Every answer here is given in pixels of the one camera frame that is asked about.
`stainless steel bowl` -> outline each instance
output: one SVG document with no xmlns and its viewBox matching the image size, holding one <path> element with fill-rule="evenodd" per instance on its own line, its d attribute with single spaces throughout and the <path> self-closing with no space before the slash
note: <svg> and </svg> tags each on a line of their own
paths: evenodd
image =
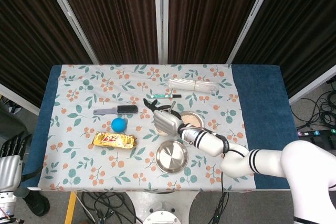
<svg viewBox="0 0 336 224">
<path fill-rule="evenodd" d="M 156 164 L 165 173 L 178 173 L 188 163 L 188 151 L 177 141 L 166 141 L 156 151 Z"/>
<path fill-rule="evenodd" d="M 181 117 L 184 116 L 184 115 L 194 115 L 195 117 L 197 117 L 201 127 L 204 127 L 204 122 L 203 122 L 203 119 L 201 118 L 201 116 L 199 114 L 197 114 L 196 112 L 194 111 L 183 111 L 180 113 Z"/>
</svg>

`table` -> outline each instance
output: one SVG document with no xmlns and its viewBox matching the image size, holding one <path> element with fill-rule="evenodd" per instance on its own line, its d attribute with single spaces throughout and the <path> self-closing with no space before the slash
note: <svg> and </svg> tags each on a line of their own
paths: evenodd
<svg viewBox="0 0 336 224">
<path fill-rule="evenodd" d="M 107 67 L 110 68 L 110 70 L 115 75 L 114 79 L 110 79 L 110 80 L 106 79 L 105 73 L 104 73 L 104 76 L 102 76 L 103 71 L 100 71 L 100 70 L 102 68 L 107 68 Z M 73 77 L 74 74 L 72 74 L 70 71 L 72 68 L 81 70 L 83 74 L 77 77 Z M 132 79 L 131 76 L 133 74 L 137 76 L 136 79 Z M 247 136 L 246 145 L 249 149 L 270 148 L 270 149 L 275 149 L 275 150 L 281 150 L 287 143 L 297 139 L 295 125 L 294 125 L 293 118 L 291 116 L 291 112 L 289 109 L 288 97 L 287 97 L 286 90 L 283 84 L 283 80 L 281 78 L 280 69 L 277 66 L 263 66 L 263 65 L 230 65 L 230 66 L 227 66 L 227 65 L 71 66 L 69 65 L 69 66 L 54 66 L 50 73 L 46 93 L 45 93 L 44 100 L 41 106 L 41 112 L 39 115 L 38 124 L 37 124 L 36 131 L 33 137 L 30 155 L 28 157 L 28 162 L 25 167 L 24 174 L 34 171 L 39 165 L 41 165 L 44 162 L 44 158 L 45 158 L 44 153 L 46 152 L 46 150 L 48 152 L 54 151 L 55 153 L 57 153 L 58 150 L 60 151 L 63 150 L 62 153 L 64 153 L 64 151 L 67 150 L 65 154 L 68 154 L 70 159 L 77 157 L 77 153 L 73 154 L 74 152 L 77 151 L 77 149 L 75 149 L 77 148 L 75 143 L 79 143 L 77 141 L 80 141 L 80 140 L 77 140 L 76 137 L 75 137 L 76 140 L 74 138 L 70 138 L 62 142 L 57 142 L 57 143 L 50 144 L 50 145 L 48 144 L 49 141 L 52 142 L 52 139 L 54 137 L 53 135 L 55 135 L 55 134 L 49 134 L 49 128 L 50 129 L 52 129 L 53 127 L 56 128 L 57 123 L 61 124 L 62 122 L 60 120 L 60 116 L 54 114 L 55 108 L 57 108 L 60 111 L 59 115 L 63 114 L 63 115 L 69 116 L 73 113 L 76 113 L 77 115 L 80 114 L 81 116 L 84 116 L 83 114 L 81 114 L 83 111 L 82 104 L 77 104 L 81 106 L 81 109 L 77 107 L 77 105 L 74 105 L 72 108 L 63 108 L 63 109 L 66 109 L 67 111 L 62 110 L 62 107 L 59 107 L 61 106 L 61 104 L 58 104 L 60 103 L 58 101 L 60 96 L 58 96 L 59 94 L 57 93 L 58 87 L 60 87 L 59 83 L 62 83 L 63 87 L 68 88 L 69 86 L 66 86 L 66 84 L 70 84 L 71 82 L 74 82 L 76 78 L 78 78 L 77 81 L 80 81 L 82 83 L 80 85 L 82 86 L 80 91 L 86 90 L 89 94 L 88 96 L 85 97 L 85 100 L 86 100 L 85 105 L 87 106 L 87 108 L 89 108 L 89 104 L 91 102 L 91 108 L 90 108 L 91 110 L 93 110 L 93 108 L 98 108 L 98 105 L 97 107 L 94 107 L 94 106 L 99 103 L 104 105 L 104 106 L 99 106 L 99 108 L 107 108 L 105 106 L 106 103 L 111 103 L 109 104 L 109 106 L 111 106 L 112 102 L 110 101 L 112 99 L 118 101 L 118 99 L 122 98 L 122 99 L 126 99 L 128 104 L 132 104 L 134 102 L 137 103 L 138 106 L 141 108 L 140 110 L 141 114 L 139 115 L 138 121 L 147 119 L 148 122 L 146 123 L 146 127 L 145 127 L 141 125 L 136 125 L 133 119 L 129 119 L 128 129 L 135 130 L 135 132 L 137 131 L 137 129 L 140 129 L 139 132 L 141 132 L 143 129 L 146 129 L 147 130 L 145 132 L 146 135 L 142 135 L 143 138 L 145 140 L 148 140 L 148 139 L 153 140 L 154 138 L 156 138 L 153 143 L 154 145 L 155 144 L 158 145 L 160 141 L 164 141 L 164 140 L 161 139 L 162 137 L 158 137 L 155 132 L 150 131 L 150 130 L 153 130 L 151 128 L 152 123 L 151 123 L 151 118 L 150 118 L 151 116 L 150 112 L 148 111 L 144 112 L 143 105 L 139 104 L 138 102 L 142 98 L 141 94 L 151 93 L 150 86 L 152 86 L 153 83 L 157 83 L 157 84 L 155 87 L 155 91 L 153 91 L 154 88 L 152 89 L 152 93 L 173 92 L 172 90 L 166 91 L 167 87 L 163 85 L 165 83 L 164 80 L 171 77 L 171 75 L 173 76 L 177 75 L 177 77 L 183 77 L 183 78 L 187 77 L 187 78 L 193 78 L 193 79 L 199 79 L 199 78 L 208 79 L 209 78 L 210 80 L 216 80 L 222 84 L 223 87 L 221 87 L 220 92 L 214 95 L 208 95 L 208 98 L 206 97 L 207 96 L 206 94 L 193 94 L 193 93 L 188 93 L 186 91 L 179 92 L 183 95 L 183 98 L 181 99 L 181 102 L 179 102 L 179 100 L 176 100 L 176 102 L 180 104 L 180 106 L 177 106 L 177 108 L 180 107 L 179 110 L 185 110 L 184 107 L 188 108 L 189 106 L 191 107 L 191 109 L 195 108 L 195 110 L 199 110 L 200 111 L 199 113 L 203 115 L 204 121 L 206 124 L 210 125 L 212 128 L 215 127 L 218 132 L 220 132 L 221 130 L 220 133 L 227 133 L 227 135 L 229 135 L 230 134 L 229 131 L 232 129 L 228 129 L 227 127 L 220 129 L 219 122 L 221 123 L 226 122 L 228 124 L 228 122 L 231 121 L 231 119 L 225 119 L 225 118 L 228 118 L 228 113 L 230 114 L 231 109 L 230 110 L 226 109 L 222 111 L 222 109 L 217 108 L 215 106 L 221 107 L 221 104 L 227 104 L 227 102 L 231 102 L 232 104 L 235 103 L 234 110 L 236 111 L 236 113 L 234 116 L 230 115 L 230 117 L 231 118 L 234 117 L 233 122 L 235 121 L 236 118 L 238 118 L 237 122 L 239 122 L 239 124 L 240 122 L 243 122 L 245 129 L 242 128 L 242 124 L 240 124 L 239 131 L 237 131 L 238 130 L 237 128 L 234 128 L 233 130 L 234 135 L 232 137 L 232 141 L 234 138 L 236 138 L 236 140 L 239 141 L 239 143 L 242 143 L 245 145 L 245 142 L 244 142 L 246 141 L 245 136 Z M 96 81 L 101 82 L 100 86 L 91 85 L 92 83 Z M 110 88 L 110 86 L 113 87 L 114 91 L 117 90 L 118 92 L 112 92 L 113 90 Z M 90 91 L 95 90 L 96 87 L 101 88 L 101 92 L 103 93 L 111 91 L 112 97 L 98 96 L 95 99 L 94 93 Z M 71 92 L 69 92 L 69 90 L 70 88 L 68 89 L 68 93 L 69 94 L 71 93 L 71 97 L 70 98 L 68 97 L 69 100 L 71 98 L 75 100 L 76 92 L 79 92 L 79 91 L 71 90 Z M 131 91 L 133 94 L 124 98 L 123 95 L 125 91 L 127 92 Z M 212 111 L 210 113 L 208 109 L 205 109 L 205 108 L 208 108 L 208 107 L 205 107 L 205 104 L 211 105 Z M 221 118 L 220 113 L 223 112 L 222 113 L 223 118 L 221 118 L 222 119 L 221 121 L 217 119 L 218 118 L 218 114 L 216 113 L 217 111 L 219 112 L 218 113 L 219 118 Z M 71 132 L 74 127 L 82 126 L 81 123 L 85 121 L 85 119 L 83 119 L 84 117 L 77 118 L 78 116 L 77 117 L 74 117 L 74 115 L 72 116 L 70 116 L 69 118 L 73 118 L 73 125 L 76 124 L 76 120 L 77 120 L 77 125 L 67 126 L 66 129 L 68 132 Z M 106 125 L 106 123 L 109 121 L 109 119 L 107 119 L 107 116 L 108 115 L 105 115 L 104 119 L 103 118 L 100 119 L 100 121 L 102 122 L 101 128 L 104 128 L 106 130 L 108 130 L 107 128 L 108 126 Z M 84 134 L 82 135 L 82 139 L 84 140 L 88 136 L 88 134 L 90 134 L 90 136 L 88 136 L 88 138 L 90 138 L 91 134 L 95 130 L 98 130 L 96 127 L 95 128 L 90 127 L 88 124 L 83 125 L 83 126 L 84 127 L 82 128 L 85 131 L 83 131 Z M 46 162 L 45 162 L 45 165 L 47 166 L 44 167 L 44 170 L 41 174 L 41 179 L 37 176 L 23 183 L 23 186 L 26 186 L 26 187 L 39 186 L 41 189 L 50 189 L 50 190 L 79 190 L 79 189 L 111 190 L 113 189 L 113 190 L 146 190 L 146 191 L 154 191 L 154 192 L 163 191 L 163 190 L 174 190 L 174 189 L 180 189 L 180 190 L 184 190 L 184 189 L 185 190 L 219 190 L 220 189 L 220 182 L 219 180 L 218 181 L 216 180 L 216 175 L 215 175 L 215 173 L 217 172 L 216 171 L 217 168 L 214 165 L 214 164 L 217 165 L 217 158 L 207 157 L 205 154 L 200 153 L 200 151 L 195 148 L 188 148 L 188 152 L 190 153 L 190 157 L 191 157 L 191 160 L 188 163 L 188 169 L 183 171 L 181 174 L 177 176 L 173 175 L 171 177 L 165 178 L 164 173 L 160 173 L 158 169 L 156 168 L 154 169 L 152 168 L 154 166 L 150 165 L 150 164 L 153 164 L 152 162 L 153 154 L 152 153 L 154 153 L 156 146 L 152 146 L 151 149 L 148 149 L 146 147 L 143 151 L 142 151 L 142 148 L 143 148 L 142 147 L 142 148 L 137 148 L 133 153 L 128 152 L 127 153 L 128 157 L 126 159 L 131 160 L 132 162 L 126 163 L 124 160 L 122 160 L 124 162 L 120 164 L 120 160 L 116 161 L 115 159 L 117 156 L 110 154 L 110 152 L 115 152 L 116 150 L 100 149 L 99 154 L 97 154 L 98 149 L 96 149 L 96 147 L 93 149 L 90 149 L 91 146 L 89 146 L 88 143 L 89 141 L 85 142 L 87 150 L 85 150 L 86 151 L 84 153 L 85 155 L 84 154 L 82 155 L 82 159 L 83 159 L 82 164 L 80 163 L 80 160 L 76 159 L 76 162 L 75 162 L 76 168 L 74 168 L 73 163 L 71 163 L 71 167 L 69 167 L 70 164 L 68 164 L 68 162 L 64 162 L 65 160 L 48 161 L 48 158 L 49 158 L 49 155 L 48 155 Z M 95 153 L 94 153 L 95 155 L 91 155 L 91 156 L 86 155 L 92 152 L 93 150 L 95 150 Z M 119 153 L 124 156 L 126 155 L 124 150 L 118 151 L 118 155 Z M 104 165 L 104 164 L 99 164 L 99 166 L 97 166 L 95 163 L 93 163 L 91 165 L 93 156 L 96 157 L 97 155 L 106 157 L 106 163 L 108 163 L 110 167 L 113 166 L 113 162 L 115 162 L 114 167 L 109 170 L 108 177 L 105 177 L 107 176 L 106 168 L 104 169 L 103 176 L 101 176 L 101 169 L 99 168 L 100 168 L 100 165 Z M 143 172 L 138 172 L 138 173 L 131 172 L 127 174 L 126 170 L 125 170 L 125 173 L 123 173 L 124 172 L 123 168 L 125 164 L 136 164 L 136 161 L 143 162 L 144 164 L 150 165 L 147 168 L 149 172 L 146 172 L 146 174 L 149 174 L 149 175 L 145 175 Z M 195 170 L 203 169 L 202 170 L 203 177 L 200 175 L 200 173 L 194 172 L 194 168 L 196 168 Z M 89 172 L 87 173 L 87 178 L 85 178 L 86 180 L 82 180 L 82 173 L 81 173 L 82 170 Z M 151 183 L 149 183 L 148 178 L 149 177 L 153 178 L 151 173 L 153 174 L 157 173 L 158 178 L 152 179 Z M 61 176 L 57 177 L 55 176 L 55 174 L 63 174 L 63 175 L 66 175 L 66 177 L 61 177 Z M 96 176 L 97 174 L 99 174 L 98 177 L 94 177 L 94 179 L 90 179 L 91 175 Z M 43 182 L 44 180 L 53 179 L 53 178 L 45 178 L 46 176 L 52 176 L 53 178 L 56 177 L 58 179 L 57 180 L 58 183 L 56 182 L 49 183 L 49 184 L 44 183 Z M 92 183 L 90 187 L 88 186 L 88 184 L 85 184 L 86 185 L 85 187 L 81 187 L 81 183 L 83 181 L 88 181 L 88 180 L 90 180 L 90 182 Z M 238 179 L 238 181 L 239 182 L 233 179 L 230 179 L 230 178 L 225 178 L 224 187 L 228 190 L 239 190 L 239 191 L 251 190 L 255 188 L 254 186 L 254 181 L 255 181 L 255 185 L 257 189 L 287 189 L 288 188 L 288 184 L 285 179 L 274 178 L 274 177 L 269 177 L 269 176 L 264 176 L 264 175 L 255 175 L 254 177 L 247 176 L 246 178 Z"/>
</svg>

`gray floor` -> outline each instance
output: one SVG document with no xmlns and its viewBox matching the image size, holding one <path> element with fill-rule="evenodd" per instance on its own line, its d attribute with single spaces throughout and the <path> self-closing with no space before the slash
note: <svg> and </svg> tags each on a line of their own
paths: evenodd
<svg viewBox="0 0 336 224">
<path fill-rule="evenodd" d="M 316 100 L 321 94 L 330 91 L 330 85 L 323 84 L 306 97 Z M 313 104 L 300 100 L 292 109 L 294 113 L 303 119 L 309 119 L 312 113 Z M 33 131 L 37 117 L 28 111 L 22 110 L 18 113 L 23 122 L 26 123 L 29 131 Z M 295 119 L 296 125 L 303 122 Z M 314 130 L 321 130 L 323 127 L 314 126 Z M 16 215 L 26 220 L 26 223 L 64 223 L 70 193 L 43 192 L 50 201 L 50 212 L 43 217 L 35 217 L 25 205 L 22 199 L 18 199 Z M 190 212 L 190 223 L 208 223 L 213 215 L 221 194 L 201 192 L 193 202 Z M 336 193 L 331 195 L 332 201 L 336 204 Z M 231 193 L 228 206 L 221 218 L 220 223 L 292 223 L 293 205 L 289 191 L 253 191 L 240 194 Z M 74 224 L 86 220 L 81 206 L 76 203 L 73 217 Z"/>
</svg>

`yellow wrapper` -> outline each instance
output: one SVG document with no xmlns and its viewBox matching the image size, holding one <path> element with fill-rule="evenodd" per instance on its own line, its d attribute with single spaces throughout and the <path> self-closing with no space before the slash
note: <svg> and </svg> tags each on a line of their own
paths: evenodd
<svg viewBox="0 0 336 224">
<path fill-rule="evenodd" d="M 135 147 L 135 140 L 137 138 L 133 135 L 124 135 L 109 132 L 97 132 L 94 136 L 92 144 L 101 147 L 117 147 L 132 149 Z"/>
</svg>

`dark curtain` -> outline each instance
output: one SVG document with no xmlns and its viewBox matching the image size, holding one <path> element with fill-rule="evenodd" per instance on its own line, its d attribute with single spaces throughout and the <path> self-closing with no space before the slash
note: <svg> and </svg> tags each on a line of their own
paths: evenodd
<svg viewBox="0 0 336 224">
<path fill-rule="evenodd" d="M 0 83 L 40 107 L 50 69 L 90 64 L 56 0 L 0 0 Z"/>
<path fill-rule="evenodd" d="M 255 0 L 169 0 L 168 63 L 225 63 Z"/>
<path fill-rule="evenodd" d="M 155 0 L 68 0 L 100 63 L 157 63 Z"/>
<path fill-rule="evenodd" d="M 280 65 L 293 96 L 336 65 L 336 0 L 265 0 L 233 63 Z"/>
</svg>

